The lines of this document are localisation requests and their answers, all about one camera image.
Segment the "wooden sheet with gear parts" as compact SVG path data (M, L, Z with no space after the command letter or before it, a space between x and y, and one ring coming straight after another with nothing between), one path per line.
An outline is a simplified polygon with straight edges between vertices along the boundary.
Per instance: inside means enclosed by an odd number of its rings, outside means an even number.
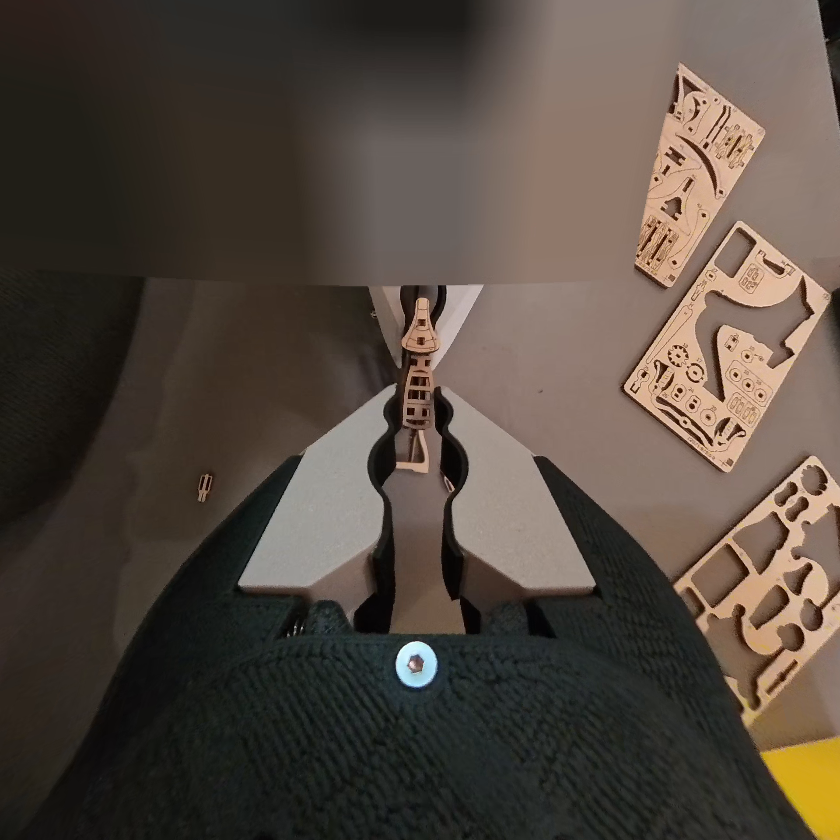
M623 392L728 474L831 298L792 259L737 222L635 364Z

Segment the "mostly empty wooden sheet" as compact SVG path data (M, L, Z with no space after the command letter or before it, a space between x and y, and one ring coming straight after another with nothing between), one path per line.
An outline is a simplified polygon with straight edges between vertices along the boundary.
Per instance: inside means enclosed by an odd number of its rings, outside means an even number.
M674 583L746 728L836 635L839 488L806 457Z

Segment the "wooden model assembly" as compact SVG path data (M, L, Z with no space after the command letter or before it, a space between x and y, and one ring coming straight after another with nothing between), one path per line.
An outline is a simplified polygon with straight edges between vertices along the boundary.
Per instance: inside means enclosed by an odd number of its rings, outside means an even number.
M398 392L406 446L405 452L396 458L396 468L425 475L429 471L425 433L434 423L433 362L440 349L435 329L438 306L419 287L402 289L400 302L405 326L400 341L402 369Z

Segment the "yellow plastic bin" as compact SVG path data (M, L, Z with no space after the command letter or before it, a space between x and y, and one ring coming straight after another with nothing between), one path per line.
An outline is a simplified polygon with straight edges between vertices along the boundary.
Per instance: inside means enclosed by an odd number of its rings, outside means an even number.
M762 759L812 833L839 838L839 738L762 752Z

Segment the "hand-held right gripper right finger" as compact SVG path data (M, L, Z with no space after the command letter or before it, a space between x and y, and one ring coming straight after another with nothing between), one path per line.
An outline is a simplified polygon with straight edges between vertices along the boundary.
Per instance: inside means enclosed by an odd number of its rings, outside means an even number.
M436 429L442 575L465 630L505 604L591 595L594 576L538 457L447 387L436 389Z

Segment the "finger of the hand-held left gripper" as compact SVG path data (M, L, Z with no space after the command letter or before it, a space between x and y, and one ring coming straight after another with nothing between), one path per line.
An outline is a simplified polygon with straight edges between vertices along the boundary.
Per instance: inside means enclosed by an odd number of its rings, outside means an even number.
M375 319L379 324L386 348L397 368L403 365L403 305L402 288L367 287Z
M450 350L458 332L463 327L471 309L483 290L482 285L446 286L446 300L435 323L438 349L435 353L437 365Z

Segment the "wooden sheet with curved parts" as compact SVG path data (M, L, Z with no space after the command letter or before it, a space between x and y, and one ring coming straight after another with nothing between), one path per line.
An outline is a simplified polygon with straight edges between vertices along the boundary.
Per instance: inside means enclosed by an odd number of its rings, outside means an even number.
M674 286L764 136L764 127L678 64L647 189L637 270L663 288Z

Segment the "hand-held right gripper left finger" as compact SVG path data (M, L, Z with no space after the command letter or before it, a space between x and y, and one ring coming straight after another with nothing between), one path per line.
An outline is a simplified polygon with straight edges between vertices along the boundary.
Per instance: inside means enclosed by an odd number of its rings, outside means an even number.
M388 632L396 595L396 386L308 446L238 579L252 595L336 602L359 632Z

